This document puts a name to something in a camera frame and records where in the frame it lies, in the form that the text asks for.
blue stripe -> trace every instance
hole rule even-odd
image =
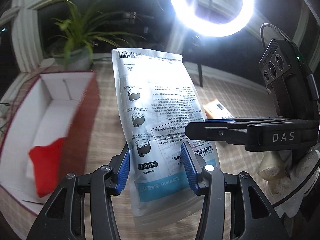
[[[206,162],[206,163],[209,164],[209,165],[212,165],[212,166],[217,167],[217,164],[216,164],[216,160],[215,160],[215,159],[212,159],[212,160],[210,160],[210,161],[208,161],[208,162]]]
[[[208,161],[207,164],[215,166],[216,161],[215,159],[212,159]],[[190,187],[185,172],[180,172],[151,182],[137,183],[137,186],[140,202],[157,200]]]

camera lens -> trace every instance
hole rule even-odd
[[[269,69],[269,71],[270,71],[270,75],[271,75],[273,78],[275,78],[275,77],[276,77],[276,68],[275,68],[275,66],[273,65],[272,62],[269,62],[269,63],[268,63],[268,69]]]
[[[284,63],[280,55],[276,55],[276,64],[280,70],[283,70]]]
[[[269,75],[266,71],[263,72],[264,78],[269,81]]]

plastic bag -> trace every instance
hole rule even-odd
[[[130,197],[135,225],[149,231],[200,210],[203,197],[189,188],[180,146],[190,121],[204,121],[182,56],[149,49],[113,49],[120,120],[130,149]],[[188,140],[220,168],[210,141]]]

cable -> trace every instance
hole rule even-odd
[[[297,45],[289,38],[289,36],[288,36],[287,34],[285,34],[285,33],[284,33],[282,30],[280,30],[278,27],[276,27],[276,26],[274,26],[274,25],[272,25],[272,24],[270,24],[270,23],[264,23],[264,24],[261,25],[261,28],[260,28],[261,42],[262,42],[262,46],[263,46],[263,50],[264,50],[264,51],[267,50],[267,49],[266,49],[266,44],[264,43],[264,38],[263,38],[263,30],[264,30],[265,27],[273,28],[273,29],[275,29],[277,32],[279,32],[279,33],[281,34],[281,36],[290,43],[290,45],[291,45],[291,46],[293,47],[293,49],[295,50],[296,54],[300,56],[300,59],[301,59],[300,62],[301,62],[302,64],[305,63],[305,60],[304,60],[302,54],[300,53]]]
[[[161,10],[163,10],[164,11],[164,9],[161,7],[161,5],[160,5],[160,3],[159,3],[159,1],[157,0],[157,3],[158,3],[158,5],[159,5],[159,7],[161,8]]]
[[[313,169],[309,173],[309,175],[304,179],[304,181],[299,186],[297,186],[290,194],[288,194],[287,196],[285,196],[283,199],[279,200],[278,202],[274,203],[272,205],[272,207],[275,208],[275,207],[281,205],[282,203],[286,202],[289,198],[291,198],[294,194],[296,194],[308,182],[308,180],[313,176],[313,174],[316,172],[316,170],[318,169],[319,166],[320,166],[320,159],[318,160],[316,165],[313,167]]]

green leaves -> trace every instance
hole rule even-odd
[[[71,51],[83,47],[88,49],[90,57],[92,58],[94,40],[104,41],[119,48],[120,45],[117,43],[117,41],[128,44],[130,47],[132,46],[124,39],[123,36],[136,36],[143,38],[139,35],[127,32],[95,31],[98,27],[108,24],[110,22],[110,18],[117,15],[121,16],[124,13],[122,11],[101,13],[97,11],[97,3],[93,3],[84,14],[81,14],[77,6],[71,1],[56,1],[64,1],[68,4],[70,16],[65,20],[52,18],[56,21],[55,25],[59,26],[60,30],[64,32],[64,35],[54,35],[49,39],[53,37],[62,37],[66,39],[64,45],[64,57],[66,65],[68,65],[70,60]]]

